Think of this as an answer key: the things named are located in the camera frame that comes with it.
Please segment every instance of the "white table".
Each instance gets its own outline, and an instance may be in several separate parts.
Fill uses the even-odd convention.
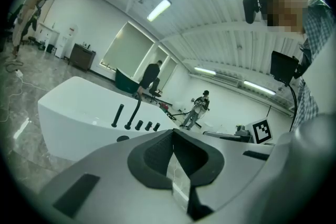
[[[44,51],[46,51],[49,43],[56,45],[60,32],[42,22],[39,22],[38,24],[38,29],[35,32],[35,38],[37,42],[45,43],[46,48]]]
[[[42,134],[49,152],[55,156],[78,161],[103,146],[116,143],[121,135],[129,138],[153,132],[178,129],[177,125],[157,106],[141,102],[130,130],[129,121],[138,101],[110,91],[90,81],[72,77],[38,101]],[[124,105],[117,127],[111,126],[120,104]],[[138,121],[143,121],[139,131]],[[148,121],[152,128],[146,131]]]

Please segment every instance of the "fluorescent light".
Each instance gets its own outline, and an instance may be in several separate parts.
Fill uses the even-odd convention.
[[[169,8],[171,2],[169,0],[161,1],[158,6],[148,15],[147,20],[152,22],[157,18],[161,13],[163,13],[167,8]]]
[[[211,70],[207,70],[207,69],[203,69],[203,68],[199,68],[199,67],[195,67],[195,70],[200,71],[200,72],[204,72],[204,73],[209,73],[212,75],[216,75],[215,71],[211,71]]]
[[[244,84],[249,85],[249,86],[252,86],[252,87],[254,87],[254,88],[257,88],[257,89],[259,89],[259,90],[261,90],[261,91],[267,92],[267,93],[269,93],[269,94],[275,95],[275,92],[274,92],[274,91],[268,90],[268,89],[266,89],[266,88],[264,88],[264,87],[262,87],[262,86],[256,85],[256,84],[254,84],[254,83],[252,83],[252,82],[249,82],[249,81],[247,81],[247,80],[244,81]]]

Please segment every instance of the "floor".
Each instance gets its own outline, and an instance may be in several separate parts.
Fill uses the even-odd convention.
[[[73,164],[72,161],[52,156],[46,147],[41,133],[37,101],[48,91],[73,76],[79,76],[109,90],[130,96],[117,89],[114,84],[92,72],[83,72],[68,65],[67,61],[39,51],[36,46],[25,45],[20,48],[18,61],[23,66],[9,66],[8,69],[20,69],[22,84],[15,72],[8,73],[5,59],[9,56],[11,44],[6,44],[5,51],[0,54],[0,148],[16,180],[35,193],[39,193],[54,176]],[[172,108],[171,113],[178,113]],[[177,125],[183,116],[177,116]],[[197,126],[192,130],[199,131]],[[178,163],[175,155],[169,163],[167,177],[174,180],[173,196],[183,210],[186,211],[190,181]]]

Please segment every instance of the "black knob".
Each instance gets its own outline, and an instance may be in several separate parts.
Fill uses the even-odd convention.
[[[156,126],[154,127],[154,129],[153,129],[153,131],[157,131],[158,130],[158,128],[160,127],[160,123],[158,122],[157,124],[156,124]]]
[[[139,121],[138,124],[136,125],[135,129],[138,131],[140,130],[141,126],[142,126],[143,121]]]
[[[114,128],[117,127],[117,122],[118,122],[118,119],[120,117],[120,114],[121,114],[121,111],[122,111],[123,108],[124,108],[124,105],[120,104],[120,106],[118,108],[118,111],[117,111],[117,114],[116,114],[116,117],[114,118],[114,121],[111,124],[112,127],[114,127]]]
[[[153,123],[151,121],[148,121],[147,126],[145,127],[145,130],[149,131],[149,128],[152,127],[152,124]]]

